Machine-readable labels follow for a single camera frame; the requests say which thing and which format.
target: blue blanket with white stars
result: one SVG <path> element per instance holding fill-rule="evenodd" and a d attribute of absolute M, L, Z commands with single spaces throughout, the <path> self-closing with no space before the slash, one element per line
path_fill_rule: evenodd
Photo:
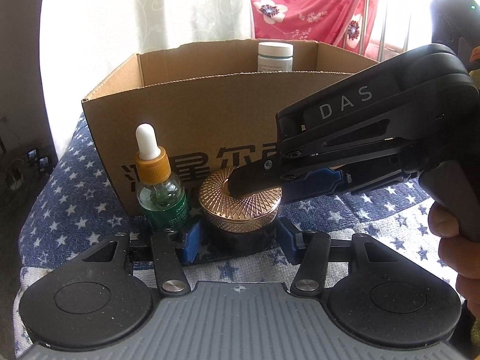
<path fill-rule="evenodd" d="M 323 196 L 287 204 L 280 207 L 280 214 L 300 230 L 326 231 L 333 238 L 350 239 L 353 233 L 368 233 L 453 285 L 456 274 L 438 258 L 439 240 L 428 231 L 432 202 L 416 181 L 410 181 L 360 196 Z M 70 148 L 33 205 L 20 234 L 18 245 L 24 267 L 13 313 L 17 355 L 31 344 L 18 315 L 23 291 L 107 235 L 125 231 L 131 239 L 137 239 L 145 226 L 143 218 L 128 218 L 123 210 L 81 116 Z M 298 268 L 287 263 L 276 244 L 253 256 L 226 257 L 203 245 L 201 264 L 185 268 L 190 285 L 194 287 L 198 280 L 217 280 L 284 281 L 289 286 Z M 344 264 L 330 265 L 327 285 L 347 274 Z M 155 287 L 151 264 L 137 264 L 134 274 Z"/>

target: gray ribbed plate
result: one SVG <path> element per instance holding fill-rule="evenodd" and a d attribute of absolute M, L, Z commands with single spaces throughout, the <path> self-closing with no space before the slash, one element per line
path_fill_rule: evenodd
<path fill-rule="evenodd" d="M 281 283 L 199 282 L 160 302 L 138 332 L 90 352 L 33 346 L 23 360 L 456 360 L 446 344 L 379 349 L 343 333 L 320 303 L 289 295 Z"/>

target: hand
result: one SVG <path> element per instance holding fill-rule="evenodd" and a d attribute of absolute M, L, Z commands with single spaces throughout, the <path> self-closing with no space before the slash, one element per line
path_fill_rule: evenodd
<path fill-rule="evenodd" d="M 472 314 L 480 318 L 480 243 L 463 238 L 457 219 L 436 202 L 428 214 L 428 226 L 433 234 L 442 237 L 438 256 L 458 272 L 455 288 L 468 300 Z"/>

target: white rubber dropper bulb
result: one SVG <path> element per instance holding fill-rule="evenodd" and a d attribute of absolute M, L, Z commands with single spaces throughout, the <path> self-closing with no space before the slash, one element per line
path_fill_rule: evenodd
<path fill-rule="evenodd" d="M 150 161 L 157 158 L 161 151 L 157 145 L 157 138 L 155 137 L 155 130 L 148 123 L 143 123 L 137 127 L 135 132 L 137 137 L 138 149 L 140 152 L 138 156 L 143 161 Z"/>

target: cardboard box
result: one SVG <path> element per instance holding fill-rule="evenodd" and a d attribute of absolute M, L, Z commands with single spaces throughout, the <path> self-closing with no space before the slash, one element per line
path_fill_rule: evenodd
<path fill-rule="evenodd" d="M 376 64 L 312 40 L 295 40 L 293 70 L 257 73 L 258 42 L 198 42 L 132 55 L 83 100 L 111 185 L 129 215 L 135 195 L 135 129 L 150 123 L 184 185 L 275 152 L 275 113 Z"/>

